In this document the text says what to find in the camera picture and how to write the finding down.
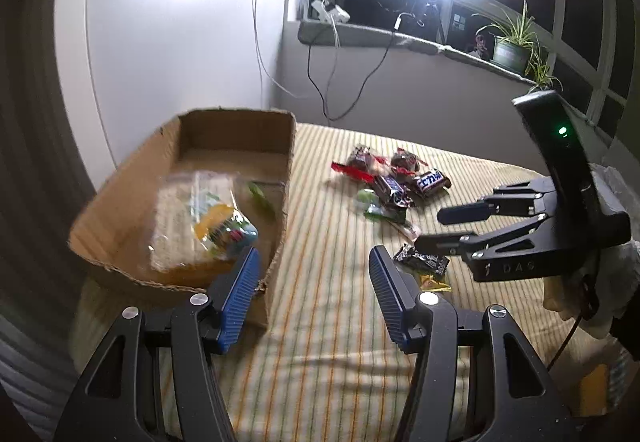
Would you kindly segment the packaged bread loaf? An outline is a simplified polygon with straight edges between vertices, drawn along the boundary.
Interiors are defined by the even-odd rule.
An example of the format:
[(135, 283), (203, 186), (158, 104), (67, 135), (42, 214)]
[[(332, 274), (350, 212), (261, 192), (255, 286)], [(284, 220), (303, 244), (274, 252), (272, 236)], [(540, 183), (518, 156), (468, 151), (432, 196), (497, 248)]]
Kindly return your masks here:
[(156, 195), (149, 242), (151, 269), (170, 274), (234, 260), (214, 259), (195, 237), (193, 226), (216, 203), (241, 211), (236, 200), (238, 189), (239, 177), (230, 173), (192, 171), (169, 175)]

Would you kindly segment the red date snack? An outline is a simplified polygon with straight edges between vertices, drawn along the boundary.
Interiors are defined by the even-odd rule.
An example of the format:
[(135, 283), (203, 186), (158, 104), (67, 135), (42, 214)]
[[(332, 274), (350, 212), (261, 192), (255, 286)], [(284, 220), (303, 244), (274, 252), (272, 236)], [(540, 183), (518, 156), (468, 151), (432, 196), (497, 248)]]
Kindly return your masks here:
[(333, 161), (331, 169), (353, 181), (365, 184), (372, 184), (375, 176), (388, 173), (386, 160), (364, 145), (357, 145), (345, 162)]

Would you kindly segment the striped bed cover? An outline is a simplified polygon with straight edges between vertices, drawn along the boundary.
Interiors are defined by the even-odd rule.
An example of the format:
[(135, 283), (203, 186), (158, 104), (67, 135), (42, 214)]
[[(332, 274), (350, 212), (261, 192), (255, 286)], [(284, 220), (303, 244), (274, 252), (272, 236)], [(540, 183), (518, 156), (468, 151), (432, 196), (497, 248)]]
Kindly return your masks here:
[[(216, 374), (239, 441), (390, 441), (410, 384), (414, 356), (390, 341), (368, 273), (375, 245), (394, 253), (404, 242), (390, 225), (366, 219), (357, 187), (330, 169), (356, 145), (387, 156), (405, 147), (452, 180), (443, 203), (413, 214), (423, 232), (439, 232), (440, 207), (473, 201), (535, 171), (372, 134), (297, 124), (288, 196), (288, 230), (269, 327), (245, 325), (239, 342), (215, 358)], [(541, 280), (476, 284), (453, 258), (444, 297), (460, 309), (503, 304), (547, 363), (571, 321), (544, 309)], [(78, 373), (122, 309), (134, 301), (87, 279), (70, 354)]]

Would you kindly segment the light green jelly candy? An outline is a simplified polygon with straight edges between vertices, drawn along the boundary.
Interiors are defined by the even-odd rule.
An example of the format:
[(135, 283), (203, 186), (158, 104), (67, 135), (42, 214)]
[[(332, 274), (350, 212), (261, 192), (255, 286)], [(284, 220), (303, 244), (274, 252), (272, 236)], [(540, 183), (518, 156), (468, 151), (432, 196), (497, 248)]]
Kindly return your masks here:
[(357, 191), (355, 197), (355, 206), (358, 211), (367, 212), (370, 206), (378, 206), (380, 199), (372, 188), (363, 188)]

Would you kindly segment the Snickers bar English label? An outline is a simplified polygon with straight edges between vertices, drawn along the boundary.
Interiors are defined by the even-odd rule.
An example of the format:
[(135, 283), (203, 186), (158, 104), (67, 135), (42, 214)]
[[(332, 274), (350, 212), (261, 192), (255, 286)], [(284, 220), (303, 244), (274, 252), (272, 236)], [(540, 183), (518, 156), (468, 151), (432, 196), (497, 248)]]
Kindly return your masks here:
[(399, 209), (408, 209), (413, 205), (413, 200), (394, 178), (389, 175), (375, 175), (372, 188), (385, 206)]

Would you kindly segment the yellow candy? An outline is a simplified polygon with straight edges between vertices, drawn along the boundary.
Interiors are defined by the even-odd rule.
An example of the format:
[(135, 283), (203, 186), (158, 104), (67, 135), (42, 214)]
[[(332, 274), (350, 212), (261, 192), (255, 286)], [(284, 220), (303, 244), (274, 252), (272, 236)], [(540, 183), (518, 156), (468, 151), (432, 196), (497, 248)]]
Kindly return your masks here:
[(452, 292), (446, 280), (433, 274), (420, 274), (419, 287), (426, 292)]

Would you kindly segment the pink green candy stick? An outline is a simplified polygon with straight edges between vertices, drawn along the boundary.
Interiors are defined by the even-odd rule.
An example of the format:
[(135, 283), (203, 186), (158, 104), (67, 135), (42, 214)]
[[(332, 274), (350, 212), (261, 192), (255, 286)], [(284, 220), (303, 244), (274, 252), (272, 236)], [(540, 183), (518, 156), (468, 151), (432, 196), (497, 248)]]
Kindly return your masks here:
[(377, 206), (374, 203), (364, 211), (364, 216), (371, 220), (388, 223), (412, 243), (422, 234), (420, 228), (406, 219), (404, 209), (392, 209)]

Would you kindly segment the white cabinet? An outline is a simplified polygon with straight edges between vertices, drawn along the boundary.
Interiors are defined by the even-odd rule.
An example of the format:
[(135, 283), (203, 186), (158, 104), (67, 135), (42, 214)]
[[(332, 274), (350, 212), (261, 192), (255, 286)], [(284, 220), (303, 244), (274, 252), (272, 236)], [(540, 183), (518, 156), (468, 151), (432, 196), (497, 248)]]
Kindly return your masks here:
[(285, 0), (54, 0), (64, 106), (99, 187), (160, 124), (274, 105)]

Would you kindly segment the potted spider plant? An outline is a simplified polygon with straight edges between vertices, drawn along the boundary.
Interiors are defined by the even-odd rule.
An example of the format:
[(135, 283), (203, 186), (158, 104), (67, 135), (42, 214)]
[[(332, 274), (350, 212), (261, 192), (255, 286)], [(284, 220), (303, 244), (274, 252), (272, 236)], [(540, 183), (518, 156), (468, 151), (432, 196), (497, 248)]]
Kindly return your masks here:
[(476, 36), (488, 33), (494, 39), (492, 62), (532, 80), (534, 86), (530, 93), (552, 88), (563, 90), (562, 81), (542, 57), (542, 46), (534, 30), (535, 17), (530, 14), (527, 1), (522, 1), (522, 8), (515, 16), (505, 10), (502, 13), (503, 20), (490, 20), (475, 31)]

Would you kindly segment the Snickers bar Chinese label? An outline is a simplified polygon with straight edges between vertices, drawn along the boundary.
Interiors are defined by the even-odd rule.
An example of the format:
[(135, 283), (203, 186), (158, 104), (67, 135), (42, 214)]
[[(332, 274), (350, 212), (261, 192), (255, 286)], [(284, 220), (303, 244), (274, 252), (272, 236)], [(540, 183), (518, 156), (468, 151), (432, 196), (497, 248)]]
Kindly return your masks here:
[(413, 194), (422, 199), (431, 197), (431, 195), (437, 193), (437, 191), (449, 189), (450, 187), (450, 178), (437, 169), (416, 174), (409, 182), (409, 188)]

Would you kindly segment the yellow jelly cup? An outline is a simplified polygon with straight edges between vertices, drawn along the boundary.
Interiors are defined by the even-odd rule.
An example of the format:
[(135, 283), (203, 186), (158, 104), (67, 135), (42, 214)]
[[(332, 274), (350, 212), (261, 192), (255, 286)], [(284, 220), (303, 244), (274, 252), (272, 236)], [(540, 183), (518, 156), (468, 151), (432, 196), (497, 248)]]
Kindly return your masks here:
[(195, 237), (218, 260), (232, 260), (258, 240), (258, 229), (241, 211), (216, 203), (193, 226)]

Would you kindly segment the black small candy packet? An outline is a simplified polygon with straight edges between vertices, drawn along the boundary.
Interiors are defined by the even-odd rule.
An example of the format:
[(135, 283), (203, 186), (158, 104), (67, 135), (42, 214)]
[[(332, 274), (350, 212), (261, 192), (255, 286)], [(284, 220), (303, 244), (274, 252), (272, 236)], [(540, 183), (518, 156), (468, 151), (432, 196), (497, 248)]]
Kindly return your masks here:
[(436, 254), (421, 253), (415, 246), (405, 243), (395, 254), (394, 261), (410, 267), (422, 275), (445, 276), (449, 259)]

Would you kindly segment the black light tripod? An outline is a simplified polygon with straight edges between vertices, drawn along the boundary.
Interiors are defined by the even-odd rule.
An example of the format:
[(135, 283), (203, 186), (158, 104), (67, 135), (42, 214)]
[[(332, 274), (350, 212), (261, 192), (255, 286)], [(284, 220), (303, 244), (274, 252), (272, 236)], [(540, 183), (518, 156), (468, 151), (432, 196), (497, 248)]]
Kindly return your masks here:
[(440, 0), (414, 0), (399, 17), (399, 32), (439, 44), (446, 42)]

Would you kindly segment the red walnut snack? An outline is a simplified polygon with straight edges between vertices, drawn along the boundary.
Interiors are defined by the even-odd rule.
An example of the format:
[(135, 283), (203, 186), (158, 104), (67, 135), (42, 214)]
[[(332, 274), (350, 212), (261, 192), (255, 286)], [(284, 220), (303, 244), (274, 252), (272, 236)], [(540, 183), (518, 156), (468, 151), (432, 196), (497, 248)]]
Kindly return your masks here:
[(428, 163), (407, 149), (397, 148), (390, 158), (390, 166), (402, 176), (415, 176), (422, 168), (427, 168)]

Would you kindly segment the white power strip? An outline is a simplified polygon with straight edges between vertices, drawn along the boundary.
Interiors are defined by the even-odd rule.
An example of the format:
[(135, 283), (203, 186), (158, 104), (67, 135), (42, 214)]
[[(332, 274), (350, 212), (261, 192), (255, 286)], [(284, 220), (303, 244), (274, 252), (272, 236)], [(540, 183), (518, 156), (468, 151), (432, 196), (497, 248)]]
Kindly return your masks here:
[(314, 0), (311, 2), (311, 7), (322, 21), (329, 24), (332, 24), (332, 22), (334, 24), (347, 24), (349, 22), (349, 13), (329, 0)]

